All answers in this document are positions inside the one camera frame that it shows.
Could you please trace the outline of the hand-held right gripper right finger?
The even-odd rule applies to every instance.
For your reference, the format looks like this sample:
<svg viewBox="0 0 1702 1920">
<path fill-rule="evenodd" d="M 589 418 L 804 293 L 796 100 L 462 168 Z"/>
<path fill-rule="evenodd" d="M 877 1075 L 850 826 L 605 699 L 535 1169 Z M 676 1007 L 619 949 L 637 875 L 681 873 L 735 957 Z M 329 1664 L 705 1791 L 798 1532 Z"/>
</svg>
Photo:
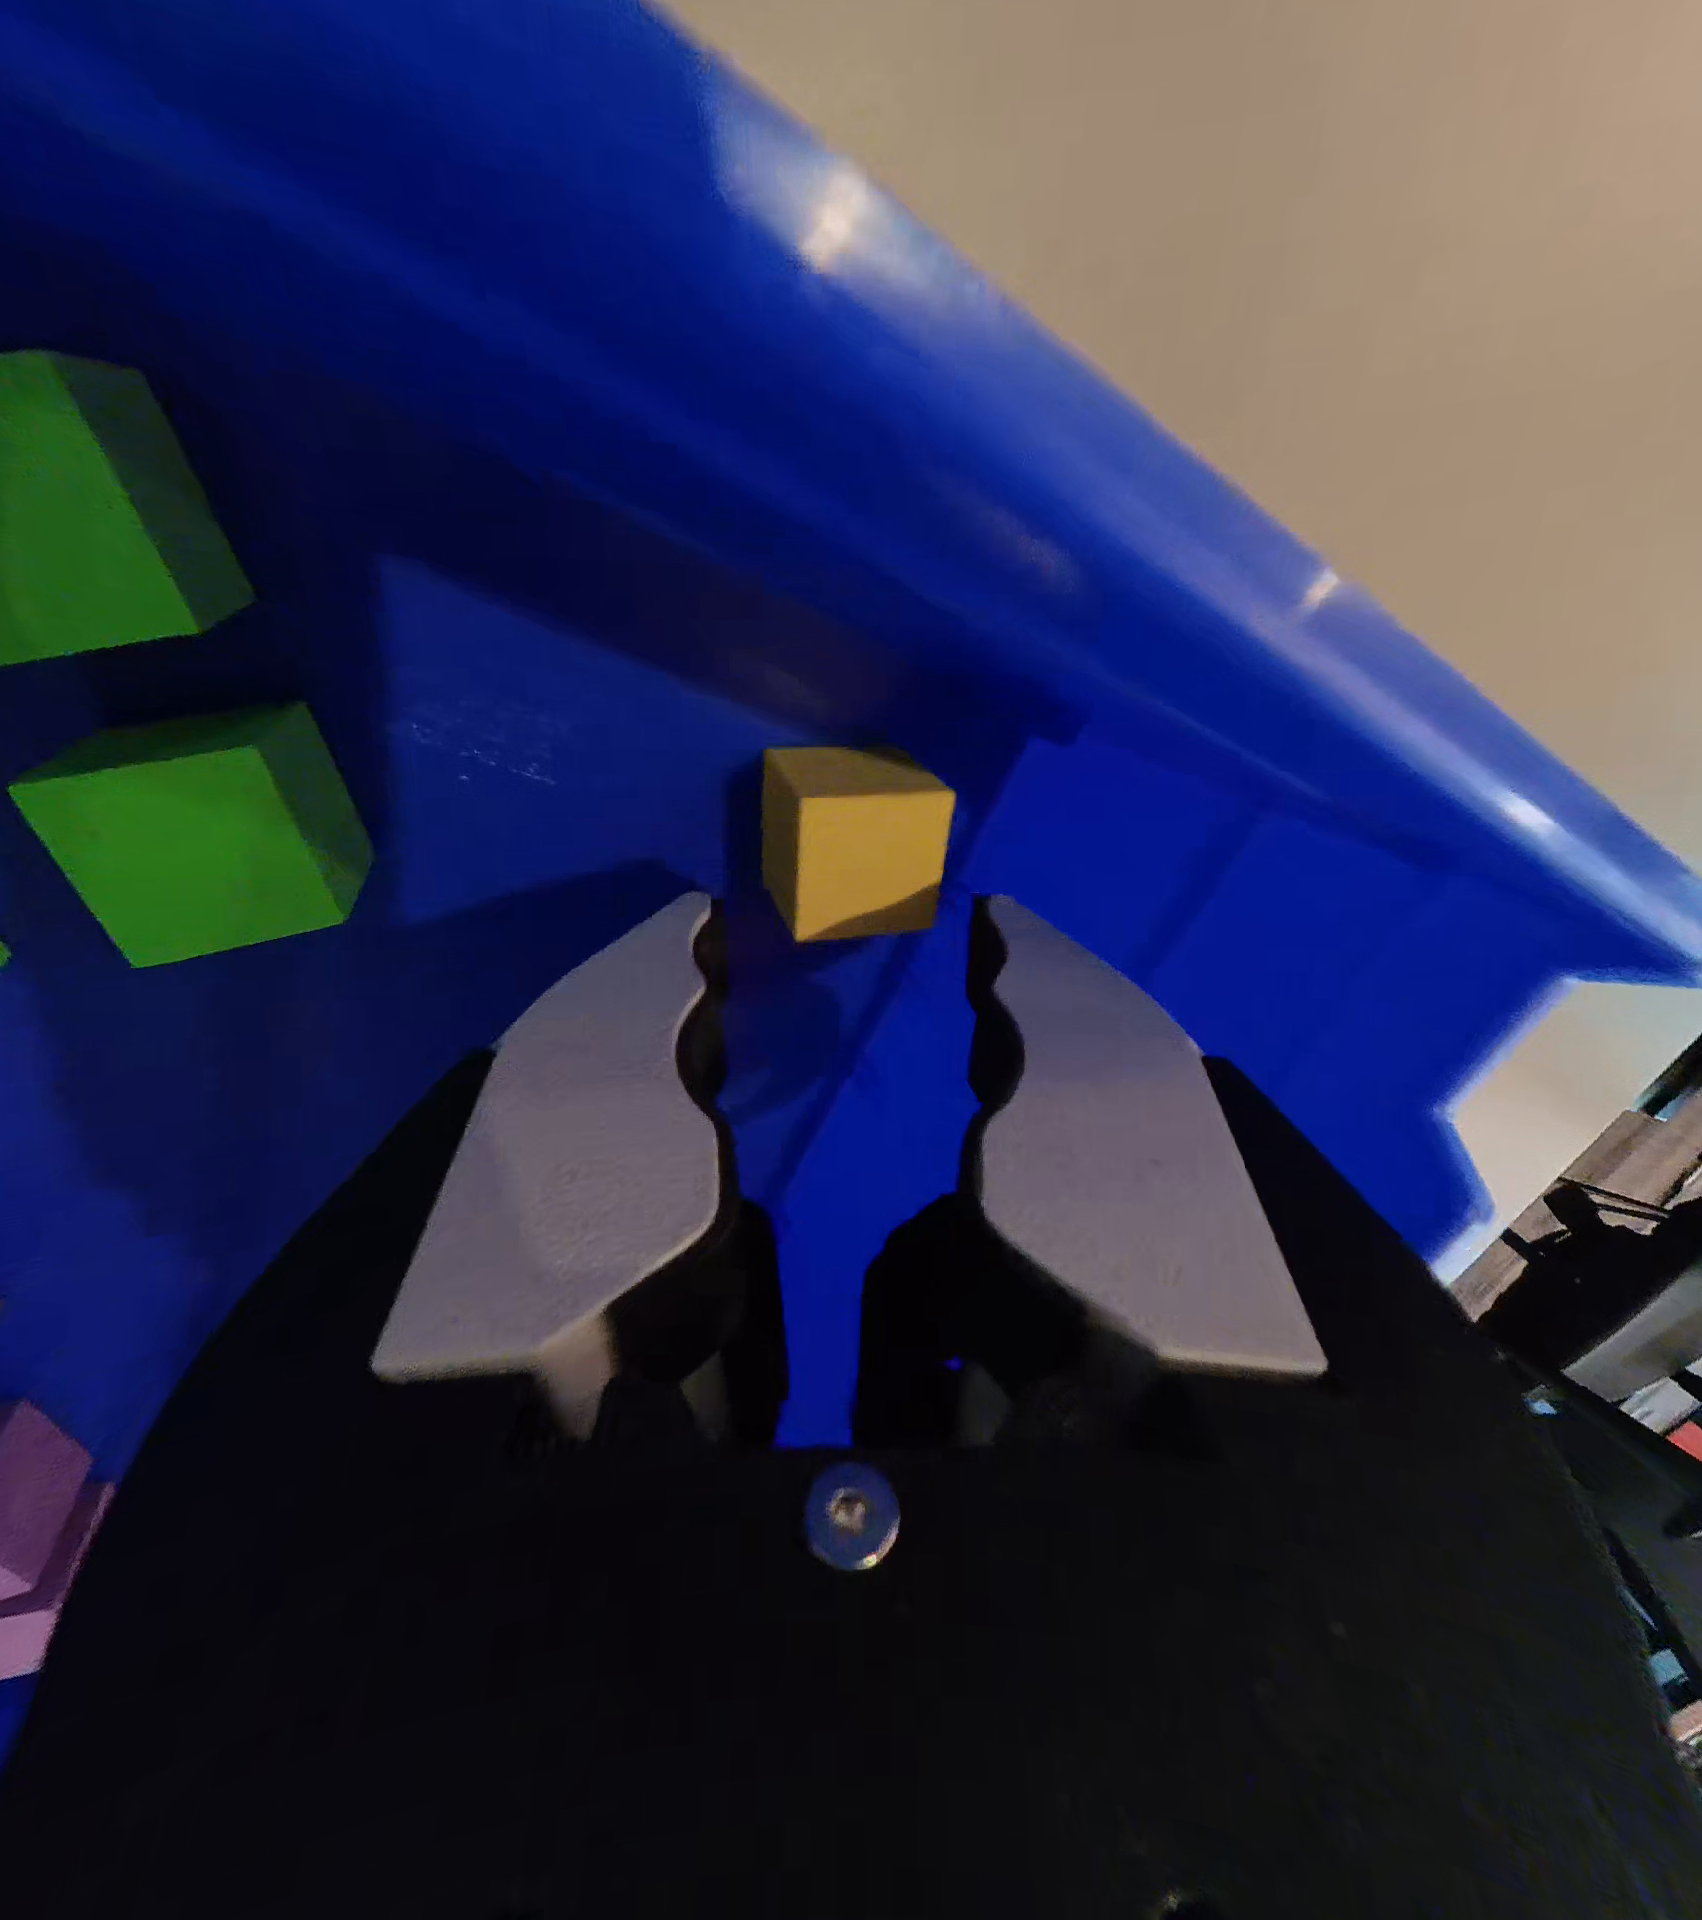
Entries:
<svg viewBox="0 0 1702 1920">
<path fill-rule="evenodd" d="M 1008 1090 L 979 1095 L 986 1224 L 1156 1362 L 1320 1380 L 1323 1346 L 1200 1046 L 1009 896 L 979 897 L 974 927 L 979 1015 L 1011 1044 Z"/>
</svg>

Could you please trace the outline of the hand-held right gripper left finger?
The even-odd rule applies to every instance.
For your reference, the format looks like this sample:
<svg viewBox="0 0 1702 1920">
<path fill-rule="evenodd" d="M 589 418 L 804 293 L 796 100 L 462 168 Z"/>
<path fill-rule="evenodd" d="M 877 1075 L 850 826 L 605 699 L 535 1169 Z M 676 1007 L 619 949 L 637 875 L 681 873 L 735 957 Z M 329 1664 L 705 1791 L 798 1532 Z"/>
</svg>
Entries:
<svg viewBox="0 0 1702 1920">
<path fill-rule="evenodd" d="M 680 892 L 497 1038 L 369 1354 L 385 1383 L 605 1388 L 613 1308 L 720 1219 L 720 1129 L 680 1061 L 715 899 Z"/>
</svg>

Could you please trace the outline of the yellow wooden cube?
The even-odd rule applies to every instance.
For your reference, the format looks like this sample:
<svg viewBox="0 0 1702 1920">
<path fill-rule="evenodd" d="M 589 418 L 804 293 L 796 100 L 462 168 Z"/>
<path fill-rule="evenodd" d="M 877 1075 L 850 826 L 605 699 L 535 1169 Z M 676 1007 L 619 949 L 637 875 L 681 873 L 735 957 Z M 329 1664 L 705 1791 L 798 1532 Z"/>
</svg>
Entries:
<svg viewBox="0 0 1702 1920">
<path fill-rule="evenodd" d="M 760 768 L 762 884 L 798 944 L 933 926 L 957 811 L 946 781 L 845 745 L 771 745 Z"/>
</svg>

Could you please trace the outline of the blue plastic bin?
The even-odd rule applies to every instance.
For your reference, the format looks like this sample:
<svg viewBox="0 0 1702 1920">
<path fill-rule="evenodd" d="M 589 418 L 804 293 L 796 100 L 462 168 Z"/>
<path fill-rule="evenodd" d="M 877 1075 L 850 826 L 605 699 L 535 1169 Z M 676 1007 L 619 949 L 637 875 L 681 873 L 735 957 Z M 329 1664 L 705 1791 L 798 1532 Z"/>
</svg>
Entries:
<svg viewBox="0 0 1702 1920">
<path fill-rule="evenodd" d="M 1119 702 L 789 439 L 844 332 L 648 3 L 0 3 L 0 354 L 140 372 L 254 601 L 0 668 L 0 1404 L 118 1492 L 0 1681 L 0 1915 L 1702 1915 L 1593 1393 L 1429 1272 L 1527 990 L 1702 988 L 1276 709 Z M 343 924 L 129 966 L 8 784 L 306 703 Z M 913 759 L 933 924 L 796 942 L 762 759 Z M 713 899 L 715 1225 L 604 1388 L 371 1354 L 503 1030 Z M 1173 1367 L 974 1192 L 977 901 L 1203 1056 L 1326 1372 Z"/>
</svg>

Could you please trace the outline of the grey desk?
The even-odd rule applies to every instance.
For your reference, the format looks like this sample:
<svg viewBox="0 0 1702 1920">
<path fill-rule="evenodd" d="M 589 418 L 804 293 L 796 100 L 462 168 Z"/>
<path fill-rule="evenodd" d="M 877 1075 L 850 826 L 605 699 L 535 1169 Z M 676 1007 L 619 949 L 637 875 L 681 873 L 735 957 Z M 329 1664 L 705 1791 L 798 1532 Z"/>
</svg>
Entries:
<svg viewBox="0 0 1702 1920">
<path fill-rule="evenodd" d="M 1538 896 L 1702 977 L 1702 3 L 655 3 L 708 169 L 842 332 L 789 439 L 1141 707 L 1150 579 Z M 1702 1034 L 1523 991 L 1437 1103 L 1477 1251 Z"/>
</svg>

